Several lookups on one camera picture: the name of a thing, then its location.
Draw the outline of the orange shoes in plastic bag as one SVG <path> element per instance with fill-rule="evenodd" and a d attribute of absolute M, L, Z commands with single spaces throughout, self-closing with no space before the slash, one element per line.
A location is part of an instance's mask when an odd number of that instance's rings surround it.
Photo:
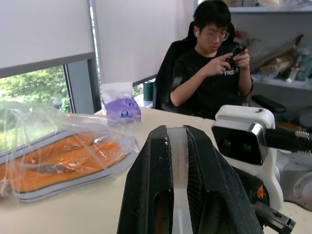
<path fill-rule="evenodd" d="M 135 138 L 137 125 L 138 122 L 110 124 L 107 115 L 63 113 L 40 103 L 4 101 L 0 102 L 0 156 L 60 131 L 110 131 Z"/>

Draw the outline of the man in black t-shirt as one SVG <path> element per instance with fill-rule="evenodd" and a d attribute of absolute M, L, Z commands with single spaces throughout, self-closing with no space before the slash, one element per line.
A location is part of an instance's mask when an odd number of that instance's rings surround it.
<path fill-rule="evenodd" d="M 232 53 L 233 47 L 222 45 L 216 40 L 209 42 L 202 31 L 228 32 L 231 24 L 231 13 L 228 6 L 221 0 L 207 0 L 202 2 L 194 13 L 195 47 L 181 55 L 174 67 L 173 78 L 179 75 L 191 78 L 195 73 L 212 59 Z M 181 106 L 193 111 L 207 111 L 215 116 L 223 105 L 243 105 L 246 97 L 239 92 L 239 68 L 236 66 L 226 70 L 221 75 L 210 76 L 204 79 L 195 93 Z"/>

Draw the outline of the clear bag of brown goods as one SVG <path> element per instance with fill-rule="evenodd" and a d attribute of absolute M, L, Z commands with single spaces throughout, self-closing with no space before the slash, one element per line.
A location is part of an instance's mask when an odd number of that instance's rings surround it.
<path fill-rule="evenodd" d="M 294 65 L 297 48 L 303 37 L 301 34 L 277 48 L 263 49 L 262 54 L 251 59 L 250 72 L 270 74 Z"/>

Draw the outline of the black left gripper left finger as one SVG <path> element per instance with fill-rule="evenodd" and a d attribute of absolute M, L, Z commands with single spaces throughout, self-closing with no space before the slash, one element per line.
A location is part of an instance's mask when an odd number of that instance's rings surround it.
<path fill-rule="evenodd" d="M 167 127 L 152 130 L 125 182 L 117 234 L 172 234 L 174 185 Z"/>

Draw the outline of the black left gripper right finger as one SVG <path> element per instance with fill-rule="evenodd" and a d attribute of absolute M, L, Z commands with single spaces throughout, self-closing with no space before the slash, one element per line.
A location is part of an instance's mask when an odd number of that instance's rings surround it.
<path fill-rule="evenodd" d="M 185 129 L 193 234 L 264 234 L 236 171 L 202 130 Z"/>

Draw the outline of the white roller blind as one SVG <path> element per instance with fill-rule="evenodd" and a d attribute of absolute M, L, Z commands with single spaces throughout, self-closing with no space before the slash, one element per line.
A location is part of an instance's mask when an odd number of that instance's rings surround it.
<path fill-rule="evenodd" d="M 0 0 L 0 78 L 94 56 L 89 0 Z"/>
<path fill-rule="evenodd" d="M 174 41 L 184 39 L 196 0 L 93 0 L 103 83 L 158 73 Z"/>

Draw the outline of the black office chair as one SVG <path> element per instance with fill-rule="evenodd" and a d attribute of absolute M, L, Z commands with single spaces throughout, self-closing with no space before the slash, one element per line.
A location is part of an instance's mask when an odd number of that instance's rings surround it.
<path fill-rule="evenodd" d="M 228 26 L 230 33 L 228 39 L 222 45 L 234 45 L 235 29 L 231 23 Z M 154 82 L 153 107 L 154 109 L 163 110 L 167 112 L 183 114 L 188 116 L 204 117 L 214 119 L 214 115 L 207 111 L 193 111 L 185 107 L 175 107 L 170 101 L 171 85 L 172 85 L 172 71 L 176 60 L 184 53 L 195 47 L 196 37 L 194 35 L 194 22 L 189 26 L 189 32 L 185 39 L 173 42 L 166 56 L 161 64 L 161 67 L 156 75 Z M 270 110 L 273 114 L 283 114 L 286 112 L 286 107 L 279 104 L 263 95 L 252 95 L 252 101 L 259 104 L 260 107 Z"/>

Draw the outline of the purple tissue pack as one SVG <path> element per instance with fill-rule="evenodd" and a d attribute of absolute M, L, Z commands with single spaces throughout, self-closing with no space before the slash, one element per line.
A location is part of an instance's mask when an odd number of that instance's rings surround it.
<path fill-rule="evenodd" d="M 102 110 L 110 124 L 141 122 L 141 110 L 131 82 L 105 83 L 100 86 L 100 92 Z"/>

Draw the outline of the white and teal bottle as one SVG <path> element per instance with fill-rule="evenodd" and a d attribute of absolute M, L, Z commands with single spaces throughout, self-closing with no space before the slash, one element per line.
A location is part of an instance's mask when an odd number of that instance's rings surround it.
<path fill-rule="evenodd" d="M 295 80 L 312 82 L 312 48 L 298 50 L 298 56 L 294 66 L 286 79 L 287 83 Z"/>

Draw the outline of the man's right hand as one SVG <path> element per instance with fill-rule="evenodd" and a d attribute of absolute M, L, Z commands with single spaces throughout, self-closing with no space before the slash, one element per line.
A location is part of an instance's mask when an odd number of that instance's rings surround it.
<path fill-rule="evenodd" d="M 205 75 L 208 77 L 215 76 L 215 75 L 221 75 L 226 70 L 230 69 L 231 66 L 226 60 L 228 58 L 230 58 L 232 55 L 233 55 L 232 53 L 227 53 L 225 55 L 216 57 L 216 58 L 212 59 L 211 61 L 209 61 L 204 66 Z"/>

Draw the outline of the orange canvas shoe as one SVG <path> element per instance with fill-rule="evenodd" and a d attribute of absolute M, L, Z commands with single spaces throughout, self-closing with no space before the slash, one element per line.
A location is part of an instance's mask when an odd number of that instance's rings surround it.
<path fill-rule="evenodd" d="M 126 153 L 119 159 L 107 160 L 109 166 L 105 169 L 97 169 L 96 163 L 88 166 L 87 163 L 92 160 L 90 158 L 78 168 L 65 167 L 52 172 L 27 174 L 24 180 L 12 187 L 12 191 L 21 202 L 42 200 L 76 187 L 118 176 L 132 165 L 137 155 L 138 153 Z"/>
<path fill-rule="evenodd" d="M 0 156 L 0 196 L 13 196 L 12 187 L 27 174 L 78 168 L 92 158 L 97 169 L 109 166 L 107 160 L 119 159 L 126 153 L 138 153 L 133 136 L 120 133 L 60 131 L 33 141 L 28 146 Z"/>

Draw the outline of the grey storage shelf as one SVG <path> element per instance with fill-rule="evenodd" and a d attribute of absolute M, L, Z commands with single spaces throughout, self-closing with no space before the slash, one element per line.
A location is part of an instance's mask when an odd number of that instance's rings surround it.
<path fill-rule="evenodd" d="M 302 35 L 298 47 L 312 49 L 312 6 L 291 11 L 285 8 L 233 7 L 230 9 L 235 29 L 256 39 L 249 46 L 252 61 Z M 264 95 L 299 112 L 312 106 L 312 81 L 287 83 L 280 79 L 253 79 L 253 94 Z"/>

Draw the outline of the black smartphone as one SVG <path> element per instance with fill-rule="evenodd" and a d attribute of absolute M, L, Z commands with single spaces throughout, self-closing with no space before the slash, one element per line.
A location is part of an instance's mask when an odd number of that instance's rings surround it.
<path fill-rule="evenodd" d="M 236 67 L 234 57 L 240 55 L 243 51 L 247 49 L 246 46 L 236 46 L 232 51 L 232 56 L 227 58 L 226 61 L 230 64 L 232 68 Z"/>

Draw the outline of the thin-rimmed glasses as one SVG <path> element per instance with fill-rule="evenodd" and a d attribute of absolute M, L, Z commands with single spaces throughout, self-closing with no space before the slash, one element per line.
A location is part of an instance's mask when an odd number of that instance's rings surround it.
<path fill-rule="evenodd" d="M 221 32 L 220 33 L 218 31 L 212 31 L 212 30 L 207 31 L 207 32 L 202 31 L 202 34 L 207 37 L 207 40 L 209 42 L 214 42 L 216 40 L 219 40 L 220 42 L 224 42 L 230 36 L 229 32 Z"/>

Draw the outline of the man's left hand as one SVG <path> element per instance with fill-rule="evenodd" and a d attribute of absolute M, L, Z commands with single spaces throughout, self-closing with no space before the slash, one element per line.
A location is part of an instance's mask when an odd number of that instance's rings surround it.
<path fill-rule="evenodd" d="M 242 50 L 239 55 L 233 57 L 236 66 L 243 71 L 250 70 L 250 55 L 247 49 Z"/>

